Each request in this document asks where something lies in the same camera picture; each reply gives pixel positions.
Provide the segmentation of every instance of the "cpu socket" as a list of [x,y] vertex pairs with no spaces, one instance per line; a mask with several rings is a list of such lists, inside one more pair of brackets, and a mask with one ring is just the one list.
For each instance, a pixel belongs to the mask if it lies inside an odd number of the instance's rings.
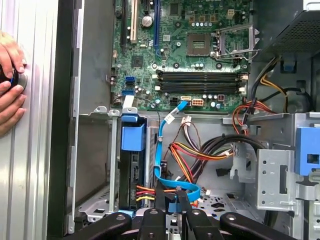
[[187,56],[210,56],[210,34],[188,34]]

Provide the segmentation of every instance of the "green circuit board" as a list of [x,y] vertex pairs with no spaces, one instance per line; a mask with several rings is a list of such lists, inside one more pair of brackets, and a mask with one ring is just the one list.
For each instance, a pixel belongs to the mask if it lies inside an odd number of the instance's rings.
[[[155,22],[144,22],[145,16],[155,20],[155,8],[150,7],[145,13],[144,3],[150,0],[138,0],[137,41],[125,41],[123,31],[131,26],[132,1],[115,0],[116,18],[114,21],[114,41],[112,56],[112,73],[110,80],[111,103],[113,108],[120,108],[125,95],[135,96],[135,107],[142,111],[169,111],[175,108],[172,100],[180,100],[181,96],[191,99],[202,99],[200,106],[190,105],[186,108],[191,112],[232,112],[242,102],[244,93],[194,93],[170,92],[157,89],[159,83],[156,71],[187,73],[248,73],[248,62],[244,59],[232,61],[216,61],[210,56],[215,46],[214,32],[235,25],[248,24],[250,4],[248,0],[160,0],[159,41],[154,46]],[[126,3],[126,18],[121,16],[123,3]],[[197,39],[201,36],[209,38],[209,42]],[[248,48],[248,31],[241,34],[229,34],[225,37],[225,49]],[[203,53],[192,55],[192,49]],[[126,76],[134,77],[134,83],[128,85]]]

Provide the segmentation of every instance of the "finger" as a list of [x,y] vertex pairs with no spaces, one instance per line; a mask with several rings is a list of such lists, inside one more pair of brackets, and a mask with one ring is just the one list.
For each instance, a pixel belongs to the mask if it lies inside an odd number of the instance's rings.
[[10,59],[10,56],[9,56],[7,50],[5,49],[5,47],[3,45],[1,45],[1,43],[0,43],[0,65],[2,66],[4,75],[8,79],[12,79],[12,77],[14,75],[13,75],[13,70],[12,70],[11,59]]
[[11,83],[9,81],[4,81],[0,83],[0,97],[8,91],[8,89],[11,87]]
[[7,132],[9,132],[10,129],[12,129],[12,127],[14,125],[16,125],[17,122],[22,118],[22,116],[24,115],[25,112],[26,112],[25,109],[19,108],[8,121],[1,124],[0,125],[0,137],[5,135]]
[[27,96],[21,94],[10,106],[0,112],[0,125],[8,121],[18,111],[22,104],[24,104],[26,97]]
[[16,47],[16,50],[18,51],[19,55],[21,56],[22,58],[22,64],[23,65],[26,65],[27,64],[27,60],[26,60],[26,56],[25,56],[25,53],[24,51],[22,50],[22,48],[16,43],[15,39],[10,36],[9,34],[5,33],[5,32],[2,32],[2,36],[4,36],[5,38],[8,38],[10,40],[12,40],[14,43],[15,43],[15,47]]
[[25,67],[22,63],[22,56],[20,56],[19,52],[18,52],[18,44],[16,43],[16,41],[11,37],[11,36],[6,36],[6,37],[2,37],[0,39],[0,43],[2,44],[2,46],[6,49],[7,53],[10,56],[10,59],[15,67],[15,69],[19,72],[19,73],[24,73],[25,72]]
[[23,92],[24,88],[21,85],[13,87],[0,97],[0,113],[5,110],[13,101]]

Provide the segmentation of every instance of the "fingernail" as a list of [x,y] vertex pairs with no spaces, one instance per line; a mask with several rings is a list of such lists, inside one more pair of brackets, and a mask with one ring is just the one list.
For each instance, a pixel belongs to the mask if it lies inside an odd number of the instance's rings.
[[10,88],[10,87],[11,87],[11,83],[10,83],[9,81],[5,81],[5,82],[3,83],[3,87],[4,87],[4,88]]
[[16,86],[16,90],[17,90],[18,92],[22,92],[22,91],[24,90],[24,87],[21,86],[21,85],[17,85],[17,86]]
[[12,73],[12,72],[9,72],[6,77],[7,77],[8,79],[12,79],[13,76],[14,76],[13,73]]

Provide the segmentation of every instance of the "screw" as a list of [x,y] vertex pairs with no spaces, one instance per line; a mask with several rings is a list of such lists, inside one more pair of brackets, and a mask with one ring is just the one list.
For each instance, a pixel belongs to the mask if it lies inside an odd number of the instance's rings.
[[227,215],[226,218],[229,219],[230,221],[236,220],[236,216],[234,216],[232,214]]

